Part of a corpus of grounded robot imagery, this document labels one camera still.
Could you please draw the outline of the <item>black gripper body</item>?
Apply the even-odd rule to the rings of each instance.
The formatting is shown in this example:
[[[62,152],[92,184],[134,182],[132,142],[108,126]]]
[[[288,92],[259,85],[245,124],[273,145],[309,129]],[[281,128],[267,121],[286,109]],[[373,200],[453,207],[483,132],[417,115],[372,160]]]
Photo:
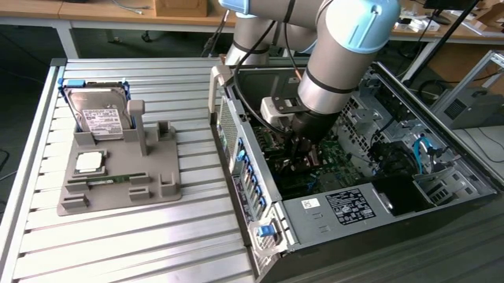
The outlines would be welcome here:
[[[340,113],[320,114],[314,111],[294,114],[292,128],[297,137],[320,142],[330,132]]]

